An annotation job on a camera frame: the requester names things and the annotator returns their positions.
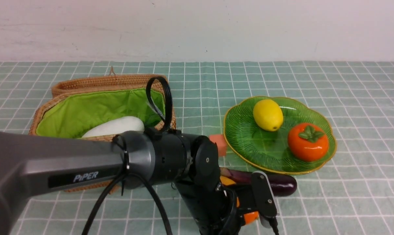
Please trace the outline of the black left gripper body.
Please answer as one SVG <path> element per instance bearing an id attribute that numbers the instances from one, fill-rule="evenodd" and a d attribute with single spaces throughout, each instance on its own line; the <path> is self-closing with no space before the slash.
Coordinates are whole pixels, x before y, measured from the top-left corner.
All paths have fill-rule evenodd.
<path id="1" fill-rule="evenodd" d="M 218 183 L 213 190 L 207 190 L 189 180 L 180 180 L 175 186 L 201 235 L 237 235 L 244 226 L 244 214 L 255 212 L 247 183 Z"/>

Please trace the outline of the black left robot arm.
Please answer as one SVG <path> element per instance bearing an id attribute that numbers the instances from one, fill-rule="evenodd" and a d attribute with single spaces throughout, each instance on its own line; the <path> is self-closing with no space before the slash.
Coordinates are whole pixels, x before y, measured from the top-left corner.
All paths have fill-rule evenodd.
<path id="1" fill-rule="evenodd" d="M 9 235 L 29 199 L 110 180 L 83 234 L 109 191 L 146 187 L 172 230 L 153 185 L 174 183 L 202 235 L 236 235 L 245 212 L 259 209 L 255 183 L 222 186 L 217 147 L 206 136 L 128 131 L 110 142 L 0 132 L 0 235 Z"/>

